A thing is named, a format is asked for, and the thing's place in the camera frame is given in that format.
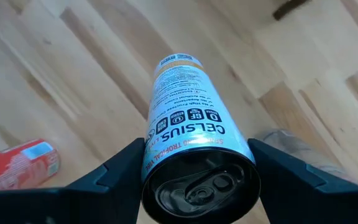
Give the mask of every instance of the light wood surface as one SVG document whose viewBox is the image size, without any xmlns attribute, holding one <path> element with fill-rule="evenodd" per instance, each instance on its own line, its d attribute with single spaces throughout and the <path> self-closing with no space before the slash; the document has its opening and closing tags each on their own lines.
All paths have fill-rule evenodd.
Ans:
<svg viewBox="0 0 358 224">
<path fill-rule="evenodd" d="M 144 136 L 153 70 L 198 57 L 243 134 L 294 132 L 358 181 L 358 0 L 0 0 L 0 150 L 44 138 L 85 175 Z M 140 210 L 139 223 L 153 223 Z M 268 223 L 257 206 L 237 223 Z"/>
</svg>

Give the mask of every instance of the nutrition label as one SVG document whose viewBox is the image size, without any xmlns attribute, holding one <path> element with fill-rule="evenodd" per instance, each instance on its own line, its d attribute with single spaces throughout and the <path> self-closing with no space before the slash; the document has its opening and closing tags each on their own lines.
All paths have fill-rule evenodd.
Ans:
<svg viewBox="0 0 358 224">
<path fill-rule="evenodd" d="M 186 54 L 160 62 L 149 111 L 142 181 L 162 160 L 196 147 L 223 147 L 253 155 L 202 64 Z"/>
</svg>

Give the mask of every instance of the pull tab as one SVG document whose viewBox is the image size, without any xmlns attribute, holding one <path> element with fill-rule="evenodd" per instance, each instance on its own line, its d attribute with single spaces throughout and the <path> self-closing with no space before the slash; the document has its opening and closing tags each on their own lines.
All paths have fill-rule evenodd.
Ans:
<svg viewBox="0 0 358 224">
<path fill-rule="evenodd" d="M 235 164 L 170 180 L 156 190 L 158 204 L 182 217 L 202 215 L 219 205 L 245 183 L 244 170 Z"/>
</svg>

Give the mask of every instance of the barcode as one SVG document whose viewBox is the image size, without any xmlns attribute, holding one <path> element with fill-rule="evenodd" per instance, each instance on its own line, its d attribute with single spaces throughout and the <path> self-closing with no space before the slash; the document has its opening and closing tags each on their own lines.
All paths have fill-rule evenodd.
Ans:
<svg viewBox="0 0 358 224">
<path fill-rule="evenodd" d="M 38 145 L 32 146 L 28 149 L 24 149 L 22 153 L 27 156 L 28 159 L 33 160 L 52 150 L 53 148 L 50 144 L 46 142 L 41 142 Z"/>
<path fill-rule="evenodd" d="M 54 175 L 59 170 L 59 163 L 55 162 L 54 164 L 51 164 L 48 166 L 48 177 L 51 175 Z"/>
</svg>

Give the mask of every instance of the red can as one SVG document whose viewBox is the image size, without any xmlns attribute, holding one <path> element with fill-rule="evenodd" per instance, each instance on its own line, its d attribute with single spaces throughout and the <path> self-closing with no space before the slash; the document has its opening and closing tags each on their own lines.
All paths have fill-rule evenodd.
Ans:
<svg viewBox="0 0 358 224">
<path fill-rule="evenodd" d="M 0 152 L 0 190 L 29 189 L 57 173 L 59 155 L 43 139 Z"/>
</svg>

